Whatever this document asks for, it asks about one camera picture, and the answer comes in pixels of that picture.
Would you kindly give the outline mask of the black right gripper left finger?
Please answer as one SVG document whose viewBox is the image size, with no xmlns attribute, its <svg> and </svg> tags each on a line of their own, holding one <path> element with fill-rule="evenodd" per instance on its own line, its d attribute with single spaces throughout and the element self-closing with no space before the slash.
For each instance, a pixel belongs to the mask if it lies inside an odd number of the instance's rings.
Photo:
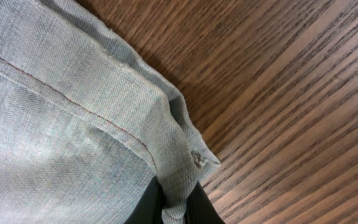
<svg viewBox="0 0 358 224">
<path fill-rule="evenodd" d="M 156 177 L 153 177 L 135 209 L 124 224 L 162 224 L 164 194 Z"/>
</svg>

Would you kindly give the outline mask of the light blue denim shorts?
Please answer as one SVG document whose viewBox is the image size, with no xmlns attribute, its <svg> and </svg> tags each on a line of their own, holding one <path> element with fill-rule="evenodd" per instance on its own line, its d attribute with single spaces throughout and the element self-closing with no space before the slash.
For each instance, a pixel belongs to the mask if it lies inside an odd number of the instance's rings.
<svg viewBox="0 0 358 224">
<path fill-rule="evenodd" d="M 153 177 L 163 223 L 219 159 L 182 93 L 74 1 L 0 1 L 0 223 L 124 223 Z"/>
</svg>

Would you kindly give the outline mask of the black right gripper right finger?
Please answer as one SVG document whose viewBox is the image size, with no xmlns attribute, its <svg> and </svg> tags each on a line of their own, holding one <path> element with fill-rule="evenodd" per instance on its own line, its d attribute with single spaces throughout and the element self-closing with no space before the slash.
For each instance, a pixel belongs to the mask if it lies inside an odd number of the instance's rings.
<svg viewBox="0 0 358 224">
<path fill-rule="evenodd" d="M 225 224 L 199 182 L 186 200 L 185 223 Z"/>
</svg>

